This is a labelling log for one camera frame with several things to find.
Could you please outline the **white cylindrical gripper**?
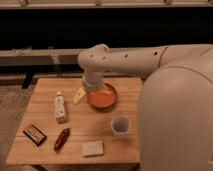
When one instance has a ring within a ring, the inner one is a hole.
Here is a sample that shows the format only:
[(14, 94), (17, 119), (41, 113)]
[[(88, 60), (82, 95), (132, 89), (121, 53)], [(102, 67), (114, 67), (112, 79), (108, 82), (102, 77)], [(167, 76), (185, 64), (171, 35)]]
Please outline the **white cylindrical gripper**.
[[(82, 77), (82, 84), (87, 92), (99, 90), (104, 87), (102, 72), (85, 71)], [(85, 96), (86, 91), (80, 87), (73, 97), (73, 103), (78, 104)]]

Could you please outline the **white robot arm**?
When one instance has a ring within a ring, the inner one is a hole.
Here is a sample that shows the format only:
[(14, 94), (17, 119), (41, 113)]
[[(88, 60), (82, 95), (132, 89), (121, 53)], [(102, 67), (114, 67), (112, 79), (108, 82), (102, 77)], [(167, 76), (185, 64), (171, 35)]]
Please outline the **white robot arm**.
[(141, 171), (213, 171), (213, 44), (112, 52), (81, 51), (82, 82), (91, 92), (106, 71), (144, 80), (137, 125)]

